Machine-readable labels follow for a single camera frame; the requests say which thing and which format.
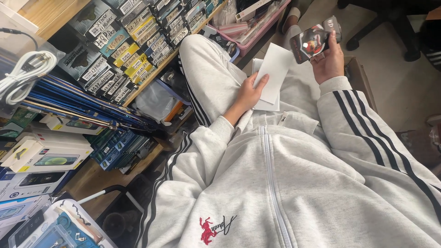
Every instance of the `product packaging with phone image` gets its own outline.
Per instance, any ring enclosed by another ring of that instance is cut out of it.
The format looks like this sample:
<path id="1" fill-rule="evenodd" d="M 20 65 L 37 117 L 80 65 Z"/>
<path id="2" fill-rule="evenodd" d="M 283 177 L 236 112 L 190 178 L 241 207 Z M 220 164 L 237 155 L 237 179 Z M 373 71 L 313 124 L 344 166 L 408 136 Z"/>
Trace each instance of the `product packaging with phone image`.
<path id="1" fill-rule="evenodd" d="M 337 43 L 340 43 L 341 30 L 335 16 L 289 39 L 297 63 L 301 64 L 328 49 L 332 30 L 336 32 Z"/>

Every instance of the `office chair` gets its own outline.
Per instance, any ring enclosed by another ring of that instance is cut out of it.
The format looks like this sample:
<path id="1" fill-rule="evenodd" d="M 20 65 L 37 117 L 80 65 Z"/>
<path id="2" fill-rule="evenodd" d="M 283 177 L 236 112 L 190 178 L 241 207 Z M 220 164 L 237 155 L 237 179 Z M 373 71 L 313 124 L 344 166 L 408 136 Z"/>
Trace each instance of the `office chair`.
<path id="1" fill-rule="evenodd" d="M 338 0 L 337 7 L 344 9 L 349 4 L 372 10 L 377 13 L 377 17 L 346 43 L 348 51 L 357 49 L 360 46 L 359 40 L 380 24 L 390 22 L 406 46 L 404 60 L 411 62 L 419 59 L 421 53 L 417 36 L 407 15 L 427 14 L 439 7 L 441 0 Z"/>

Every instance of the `stack of paper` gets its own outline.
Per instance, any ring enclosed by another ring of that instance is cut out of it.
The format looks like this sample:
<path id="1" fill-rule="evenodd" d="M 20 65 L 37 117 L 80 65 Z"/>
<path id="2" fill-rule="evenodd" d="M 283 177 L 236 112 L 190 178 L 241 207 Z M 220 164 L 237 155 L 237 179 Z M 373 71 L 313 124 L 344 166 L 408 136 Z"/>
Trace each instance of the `stack of paper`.
<path id="1" fill-rule="evenodd" d="M 254 109 L 265 111 L 280 110 L 280 88 L 293 63 L 294 56 L 291 51 L 270 43 L 263 60 L 253 59 L 253 73 L 259 71 L 254 82 L 254 87 L 265 74 L 269 74 L 269 80 L 262 90 L 259 102 Z"/>

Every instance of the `gray sweatpants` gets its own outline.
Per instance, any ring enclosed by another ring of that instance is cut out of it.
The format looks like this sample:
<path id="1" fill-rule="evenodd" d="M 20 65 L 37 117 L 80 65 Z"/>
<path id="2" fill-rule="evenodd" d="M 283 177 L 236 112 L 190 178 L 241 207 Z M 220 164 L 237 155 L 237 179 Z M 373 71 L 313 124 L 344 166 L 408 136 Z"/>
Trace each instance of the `gray sweatpants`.
<path id="1" fill-rule="evenodd" d="M 299 33 L 299 26 L 291 26 L 283 47 L 291 50 L 288 41 Z M 200 124 L 210 126 L 233 104 L 247 75 L 229 62 L 230 57 L 224 50 L 201 35 L 186 37 L 179 53 L 196 118 Z M 239 121 L 236 135 L 260 125 L 277 125 L 284 111 L 296 111 L 320 121 L 317 111 L 319 97 L 320 90 L 311 64 L 293 61 L 280 90 L 280 111 L 248 111 Z"/>

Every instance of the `chair wheel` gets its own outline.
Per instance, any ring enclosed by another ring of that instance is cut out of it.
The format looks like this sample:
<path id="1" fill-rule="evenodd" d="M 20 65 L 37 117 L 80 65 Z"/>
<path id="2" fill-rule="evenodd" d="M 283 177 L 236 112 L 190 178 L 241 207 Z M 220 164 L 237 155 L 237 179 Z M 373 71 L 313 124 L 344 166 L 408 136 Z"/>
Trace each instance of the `chair wheel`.
<path id="1" fill-rule="evenodd" d="M 348 0 L 338 0 L 337 2 L 337 8 L 344 9 L 349 5 Z"/>
<path id="2" fill-rule="evenodd" d="M 412 62 L 412 61 L 418 60 L 419 58 L 421 58 L 420 51 L 418 51 L 418 52 L 406 52 L 404 54 L 404 60 L 406 62 Z"/>
<path id="3" fill-rule="evenodd" d="M 354 51 L 355 49 L 357 49 L 360 46 L 360 43 L 357 40 L 354 39 L 350 39 L 347 43 L 346 43 L 346 50 L 348 51 Z"/>

